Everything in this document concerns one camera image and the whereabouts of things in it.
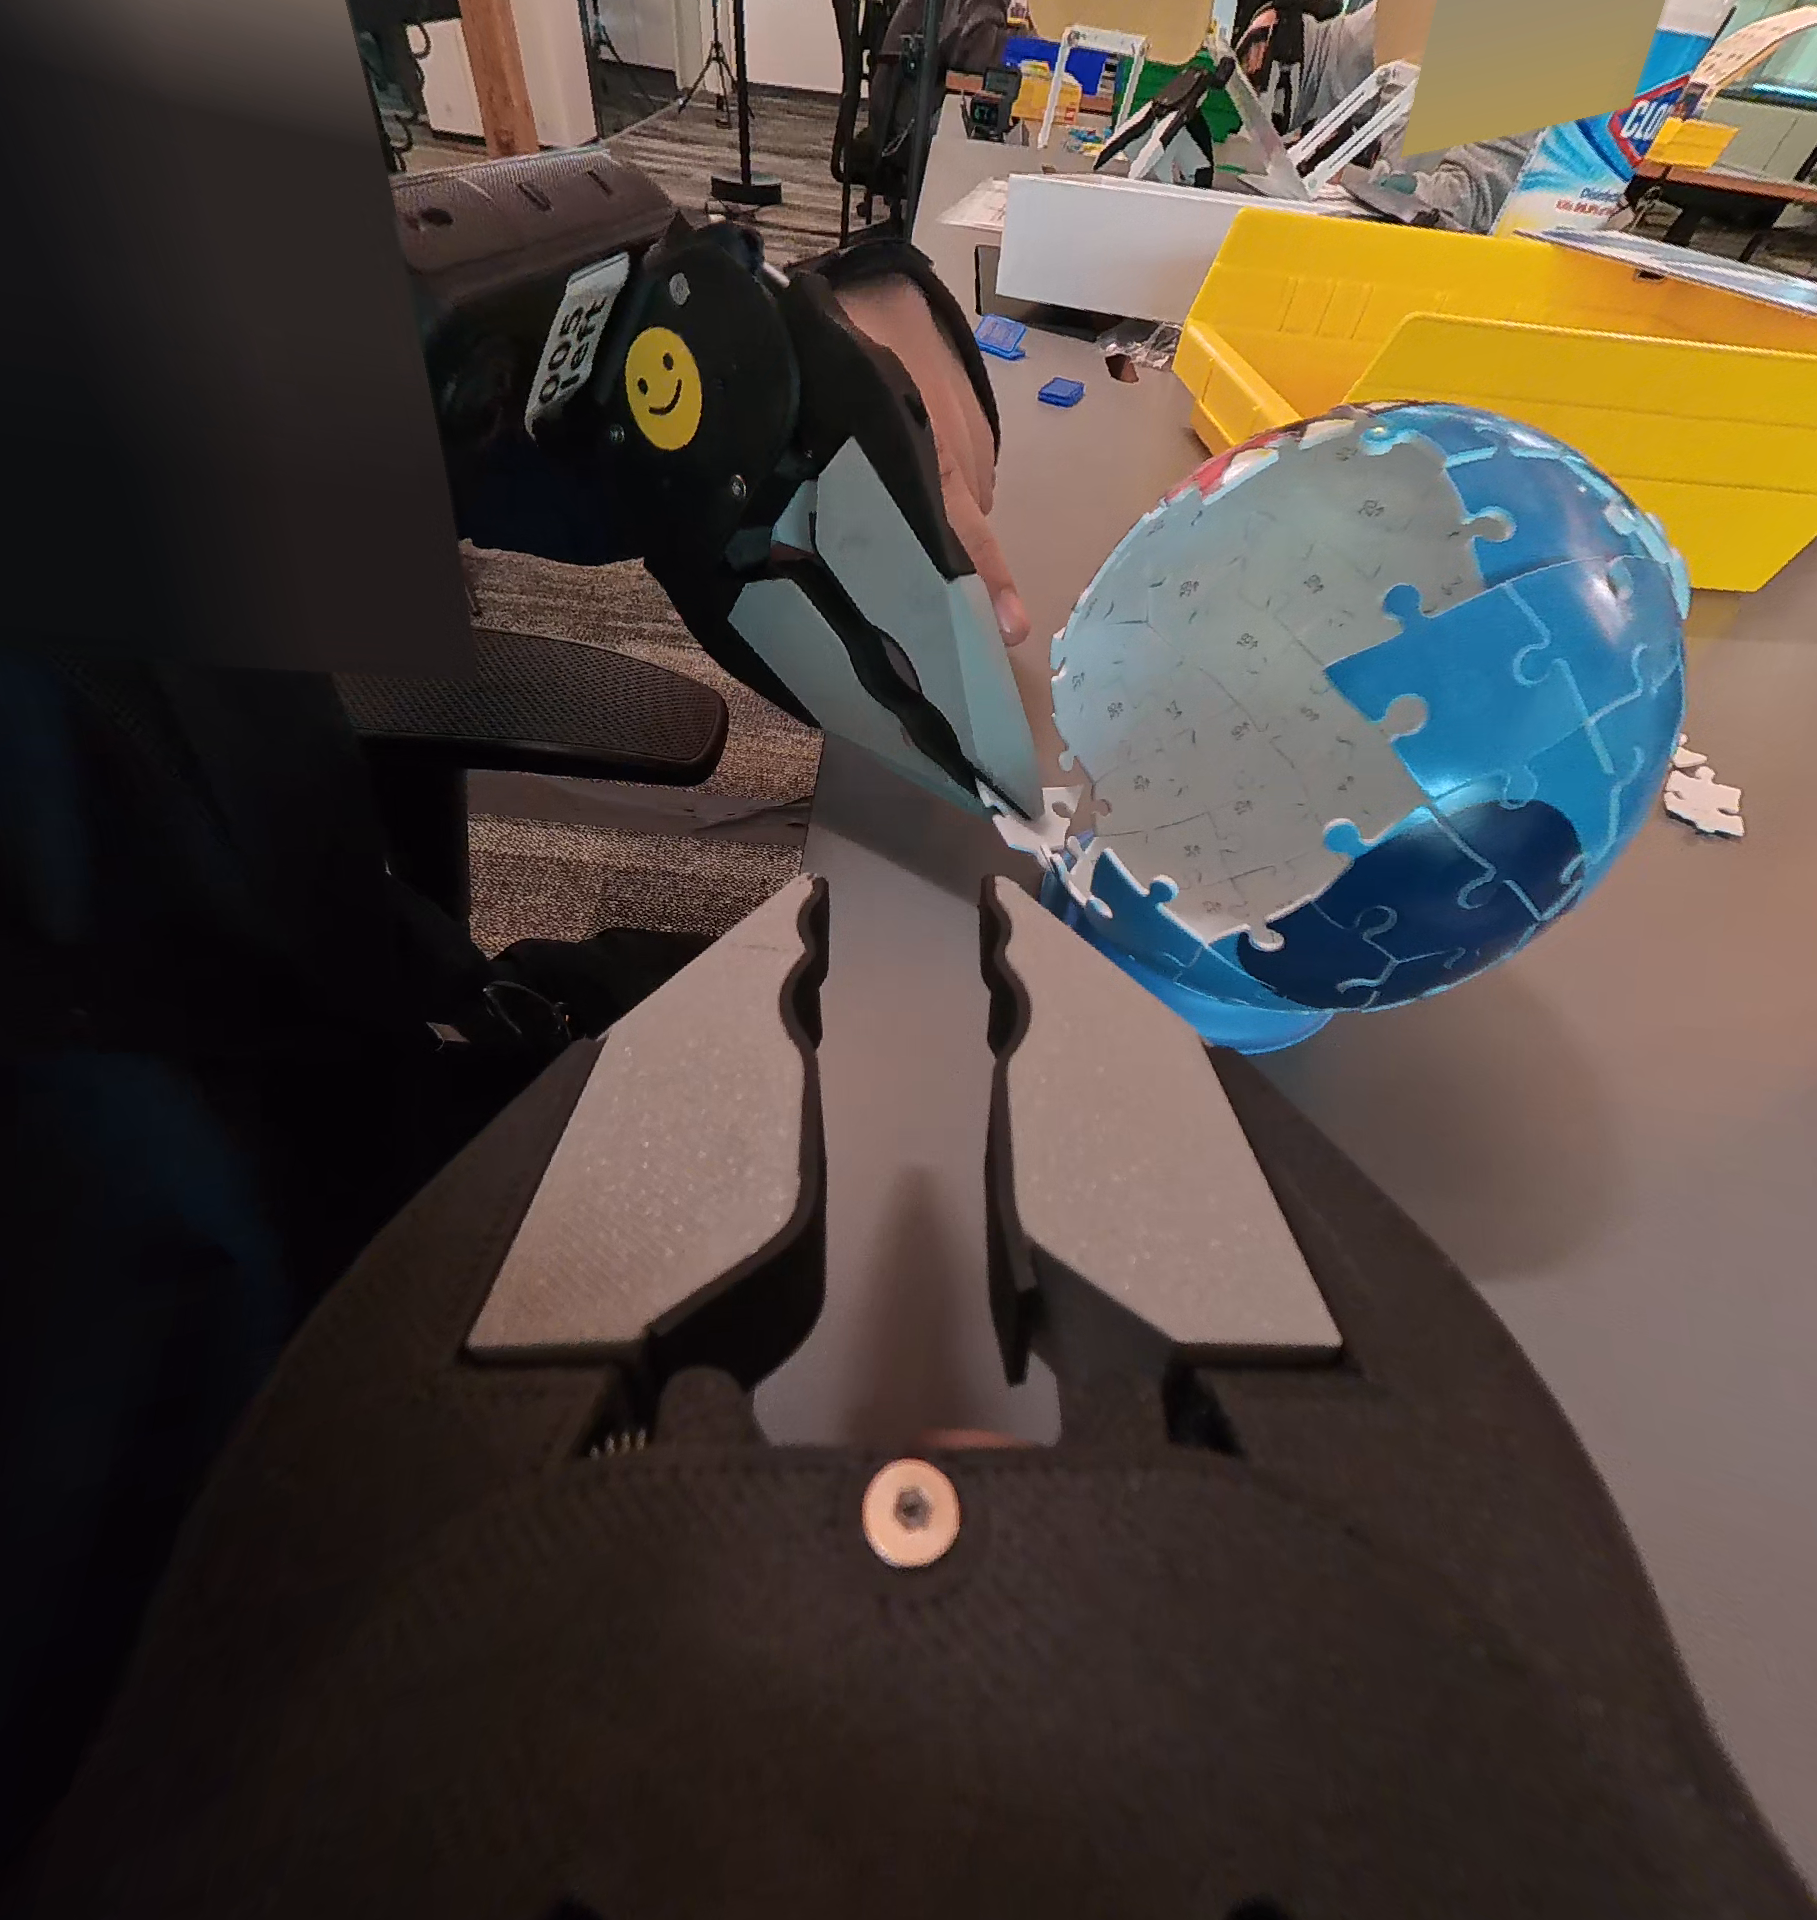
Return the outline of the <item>wooden side table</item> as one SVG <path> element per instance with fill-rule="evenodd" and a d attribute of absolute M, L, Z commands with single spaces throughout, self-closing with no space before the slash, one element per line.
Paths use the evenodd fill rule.
<path fill-rule="evenodd" d="M 1817 207 L 1817 184 L 1795 177 L 1762 177 L 1726 168 L 1688 168 L 1647 160 L 1636 168 L 1625 193 L 1631 225 L 1655 205 L 1674 210 L 1663 243 L 1688 246 L 1703 221 L 1731 224 L 1762 237 L 1785 207 Z"/>

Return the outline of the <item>white triangular stand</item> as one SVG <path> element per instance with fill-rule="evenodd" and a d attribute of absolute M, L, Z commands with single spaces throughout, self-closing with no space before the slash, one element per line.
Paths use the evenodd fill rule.
<path fill-rule="evenodd" d="M 1214 184 L 1259 198 L 1313 200 L 1357 156 L 1405 129 L 1418 78 L 1414 62 L 1388 62 L 1354 86 L 1314 129 L 1284 143 L 1264 101 L 1228 60 L 1224 92 L 1238 129 L 1216 151 Z"/>

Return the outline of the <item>black white device on stand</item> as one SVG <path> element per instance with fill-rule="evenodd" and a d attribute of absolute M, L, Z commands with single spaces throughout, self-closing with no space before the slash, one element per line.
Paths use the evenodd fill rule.
<path fill-rule="evenodd" d="M 1217 60 L 1178 69 L 1102 145 L 1095 171 L 1125 163 L 1129 180 L 1155 180 L 1207 191 L 1214 176 L 1214 137 L 1207 101 L 1220 97 Z"/>

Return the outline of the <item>blue white puzzle ball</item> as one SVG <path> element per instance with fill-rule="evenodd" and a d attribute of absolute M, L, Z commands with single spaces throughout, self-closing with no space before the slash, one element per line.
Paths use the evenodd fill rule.
<path fill-rule="evenodd" d="M 1580 452 L 1455 401 L 1232 448 L 1051 648 L 1040 900 L 1199 1036 L 1438 996 L 1585 903 L 1658 803 L 1691 581 Z"/>

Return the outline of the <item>blue white wipes container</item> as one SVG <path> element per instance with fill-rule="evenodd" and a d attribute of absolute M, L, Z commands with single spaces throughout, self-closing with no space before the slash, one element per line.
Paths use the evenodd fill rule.
<path fill-rule="evenodd" d="M 1496 237 L 1538 237 L 1610 225 L 1684 78 L 1650 86 L 1623 111 L 1545 129 L 1505 198 Z"/>

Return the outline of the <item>black office chair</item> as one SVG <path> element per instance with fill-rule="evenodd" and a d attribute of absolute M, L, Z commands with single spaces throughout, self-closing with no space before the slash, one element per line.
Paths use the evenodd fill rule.
<path fill-rule="evenodd" d="M 335 907 L 386 915 L 392 879 L 469 924 L 466 778 L 550 774 L 686 788 L 729 741 L 711 686 L 602 647 L 495 628 L 470 634 L 456 678 L 333 674 L 360 774 L 342 799 Z"/>

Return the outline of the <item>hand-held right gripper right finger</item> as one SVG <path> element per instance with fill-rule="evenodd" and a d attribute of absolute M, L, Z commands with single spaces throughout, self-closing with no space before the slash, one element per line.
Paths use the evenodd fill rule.
<path fill-rule="evenodd" d="M 1004 1376 L 1342 1355 L 1202 1038 L 1014 879 L 982 892 L 987 1298 Z"/>

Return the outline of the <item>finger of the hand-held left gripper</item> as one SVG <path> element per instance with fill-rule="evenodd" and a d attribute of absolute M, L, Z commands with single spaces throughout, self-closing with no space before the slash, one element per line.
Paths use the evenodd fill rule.
<path fill-rule="evenodd" d="M 920 703 L 954 734 L 961 780 L 1033 817 L 1043 784 L 1032 723 L 987 590 L 974 573 L 942 573 L 855 439 L 819 479 L 815 539 L 834 584 L 915 669 Z"/>
<path fill-rule="evenodd" d="M 974 768 L 963 761 L 958 778 L 945 774 L 910 741 L 895 712 L 862 685 L 843 637 L 809 592 L 815 581 L 808 567 L 750 579 L 733 602 L 733 629 L 826 737 L 862 750 L 947 803 L 983 815 L 987 809 L 980 799 Z M 917 594 L 906 658 L 917 667 L 923 698 L 944 701 L 938 713 L 952 718 L 964 713 L 964 648 L 958 647 L 952 612 L 934 612 L 938 600 L 939 594 Z"/>

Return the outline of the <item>white box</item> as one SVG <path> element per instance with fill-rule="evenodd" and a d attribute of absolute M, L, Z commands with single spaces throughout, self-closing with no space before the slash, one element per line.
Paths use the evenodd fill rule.
<path fill-rule="evenodd" d="M 1006 186 L 997 296 L 1028 306 L 1178 322 L 1232 219 L 1247 211 L 1310 224 L 1369 218 L 1342 189 L 1321 200 L 1272 200 L 1155 180 L 1014 176 Z"/>

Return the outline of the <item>person's left hand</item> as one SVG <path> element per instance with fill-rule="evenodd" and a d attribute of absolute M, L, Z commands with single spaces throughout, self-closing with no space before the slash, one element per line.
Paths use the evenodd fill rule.
<path fill-rule="evenodd" d="M 895 354 L 917 386 L 935 439 L 945 520 L 987 590 L 1001 637 L 1009 648 L 1019 647 L 1032 624 L 989 525 L 997 442 L 964 360 L 927 296 L 906 277 L 878 277 L 838 297 L 850 322 Z"/>

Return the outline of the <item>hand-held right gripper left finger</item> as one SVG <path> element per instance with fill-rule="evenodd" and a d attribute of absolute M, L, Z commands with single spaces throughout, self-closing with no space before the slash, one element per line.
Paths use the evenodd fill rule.
<path fill-rule="evenodd" d="M 614 1023 L 466 1335 L 485 1362 L 755 1387 L 824 1305 L 826 888 L 800 874 Z"/>

